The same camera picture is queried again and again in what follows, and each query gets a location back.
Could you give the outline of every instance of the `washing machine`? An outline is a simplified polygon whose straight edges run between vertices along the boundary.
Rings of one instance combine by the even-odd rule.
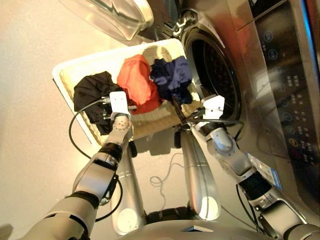
[[[245,123],[239,148],[319,217],[319,1],[61,2],[127,45],[179,39],[199,96],[223,96],[221,118]]]

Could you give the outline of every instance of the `black cloth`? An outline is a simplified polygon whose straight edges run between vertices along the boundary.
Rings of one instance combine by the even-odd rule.
[[[111,75],[107,71],[85,76],[74,87],[74,110],[77,112],[102,96],[109,96],[111,92],[116,91],[122,91],[122,88],[112,82]],[[112,130],[112,122],[103,118],[104,111],[110,114],[111,106],[97,103],[85,110],[90,123],[96,125],[101,135],[107,135]]]
[[[192,96],[187,87],[192,81],[192,73],[184,56],[180,56],[171,62],[155,59],[151,66],[151,79],[157,85],[160,98],[169,101],[173,97],[180,104],[190,104]]]

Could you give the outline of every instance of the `control panel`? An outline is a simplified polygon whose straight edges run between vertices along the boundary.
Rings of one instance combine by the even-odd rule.
[[[294,174],[318,195],[319,143],[290,3],[259,17],[255,25]]]

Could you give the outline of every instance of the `black cable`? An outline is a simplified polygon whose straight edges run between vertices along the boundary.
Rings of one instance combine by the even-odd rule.
[[[240,124],[241,127],[239,128],[238,132],[234,137],[235,141],[238,139],[241,131],[244,129],[244,126],[245,126],[244,122],[239,120],[187,118],[186,121],[192,122],[192,123],[210,122],[210,123],[218,123],[218,124]]]
[[[85,106],[84,108],[80,109],[80,110],[73,116],[73,118],[72,118],[72,120],[71,120],[71,122],[70,122],[70,124],[69,124],[69,138],[70,138],[70,141],[71,141],[72,145],[73,145],[82,155],[86,156],[88,159],[91,159],[91,157],[90,157],[88,154],[86,154],[84,151],[82,151],[82,150],[77,146],[77,144],[75,143],[75,141],[74,141],[74,139],[73,139],[73,137],[72,137],[72,134],[71,134],[71,128],[72,128],[72,124],[74,123],[74,121],[75,121],[75,119],[76,119],[76,117],[78,116],[79,113],[83,112],[84,110],[86,110],[87,108],[91,107],[92,105],[95,105],[95,104],[100,103],[100,102],[102,102],[102,100],[101,100],[101,99],[98,99],[98,100],[90,103],[89,105]]]
[[[119,179],[118,179],[117,183],[119,184],[119,187],[120,187],[120,198],[119,198],[118,203],[116,204],[116,206],[114,207],[114,209],[111,210],[111,212],[109,212],[108,214],[106,214],[106,215],[104,215],[104,216],[102,216],[102,217],[97,218],[97,219],[95,220],[96,223],[99,222],[99,221],[101,221],[101,220],[103,220],[103,219],[106,219],[106,218],[110,217],[110,216],[118,209],[118,207],[120,206],[121,201],[122,201],[122,197],[123,197],[123,195],[124,195],[124,190],[123,190],[123,188],[122,188],[122,184],[121,184],[121,182],[120,182]]]
[[[249,214],[249,212],[248,212],[248,210],[247,210],[244,202],[242,201],[242,198],[240,197],[240,193],[239,193],[239,186],[238,186],[238,184],[235,185],[235,187],[236,187],[236,194],[238,195],[238,198],[239,198],[239,200],[240,200],[240,203],[241,203],[241,205],[242,205],[245,213],[247,214],[247,216],[249,217],[249,219],[251,220],[251,222],[256,226],[256,228],[259,229],[259,230],[264,234],[265,231],[258,225],[258,222],[255,222],[255,221],[253,220],[253,218],[252,218],[251,215]]]
[[[70,124],[69,124],[69,138],[70,138],[70,141],[71,141],[72,145],[73,145],[82,155],[84,155],[84,156],[87,157],[88,159],[91,159],[91,157],[90,157],[88,154],[86,154],[84,151],[82,151],[82,150],[80,149],[80,147],[77,146],[77,144],[75,143],[75,141],[74,141],[74,139],[73,139],[73,137],[72,137],[71,129],[72,129],[72,125],[73,125],[76,117],[78,116],[78,114],[80,114],[81,112],[85,111],[87,108],[91,107],[92,105],[95,105],[95,104],[100,103],[100,102],[102,102],[102,100],[101,100],[101,99],[98,99],[98,100],[90,103],[89,105],[83,107],[82,109],[80,109],[80,110],[73,116],[73,118],[72,118],[72,120],[71,120],[71,122],[70,122]],[[116,206],[114,207],[114,209],[112,209],[112,211],[110,211],[108,214],[106,214],[106,215],[104,215],[104,216],[102,216],[102,217],[97,218],[97,219],[95,220],[95,222],[99,222],[99,221],[101,221],[101,220],[103,220],[103,219],[108,218],[108,217],[111,216],[111,215],[118,209],[118,207],[120,206],[121,201],[122,201],[122,197],[123,197],[123,194],[124,194],[124,190],[123,190],[123,188],[122,188],[122,184],[121,184],[121,182],[120,182],[119,179],[117,180],[117,183],[119,184],[119,187],[120,187],[120,199],[119,199],[118,203],[116,204]]]
[[[249,207],[250,207],[250,209],[251,209],[251,213],[252,213],[252,215],[253,215],[253,220],[254,220],[254,222],[256,223],[256,225],[255,225],[255,230],[256,230],[257,233],[259,233],[259,228],[257,227],[257,226],[258,226],[258,220],[257,220],[257,216],[256,216],[256,213],[255,213],[255,210],[254,210],[254,208],[251,206],[251,204],[250,204],[249,201],[248,201],[248,204],[249,204]]]

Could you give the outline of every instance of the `white cable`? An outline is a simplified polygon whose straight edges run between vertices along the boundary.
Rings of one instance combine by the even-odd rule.
[[[175,154],[172,156],[172,158],[171,158],[171,160],[170,160],[170,165],[169,165],[168,172],[167,172],[166,176],[164,177],[164,179],[161,179],[161,178],[158,177],[158,176],[152,176],[152,177],[150,177],[150,179],[149,179],[149,182],[150,182],[150,184],[151,184],[153,187],[155,187],[155,188],[160,188],[160,195],[163,197],[163,201],[164,201],[161,210],[163,210],[163,209],[165,208],[165,205],[166,205],[166,202],[167,202],[167,201],[166,201],[166,196],[165,196],[164,193],[163,193],[163,187],[164,187],[164,184],[165,184],[166,180],[168,179],[168,177],[169,177],[169,175],[170,175],[170,172],[171,172],[171,169],[172,169],[173,165],[178,165],[178,166],[181,167],[181,168],[185,168],[184,166],[182,166],[182,165],[179,164],[179,163],[176,163],[176,162],[173,163],[173,160],[174,160],[174,158],[175,158],[176,155],[183,155],[183,153],[175,153]],[[248,226],[249,228],[255,230],[255,228],[254,228],[253,226],[249,225],[247,222],[245,222],[245,221],[243,221],[242,219],[238,218],[237,216],[233,215],[233,214],[232,214],[231,212],[229,212],[224,206],[221,205],[221,207],[222,207],[222,209],[223,209],[224,211],[226,211],[229,215],[231,215],[232,217],[234,217],[235,219],[237,219],[237,220],[240,221],[241,223],[245,224],[245,225]]]
[[[184,166],[182,166],[182,165],[179,164],[179,163],[172,163],[173,160],[174,160],[174,157],[175,157],[176,155],[183,155],[183,154],[182,154],[182,153],[175,153],[175,154],[172,156],[171,161],[170,161],[170,165],[169,165],[168,172],[167,172],[166,176],[164,177],[164,179],[161,179],[161,178],[158,177],[158,176],[152,176],[152,177],[150,177],[150,179],[149,179],[149,182],[150,182],[150,184],[151,184],[153,187],[155,187],[155,188],[160,188],[160,195],[163,197],[163,206],[162,206],[161,210],[163,210],[163,209],[165,208],[165,205],[166,205],[166,202],[167,202],[166,197],[165,197],[165,195],[164,195],[164,193],[163,193],[163,188],[164,188],[164,184],[165,184],[166,180],[168,179],[168,177],[169,177],[169,175],[170,175],[171,168],[173,167],[173,165],[178,165],[178,166],[181,167],[181,168],[185,168]]]

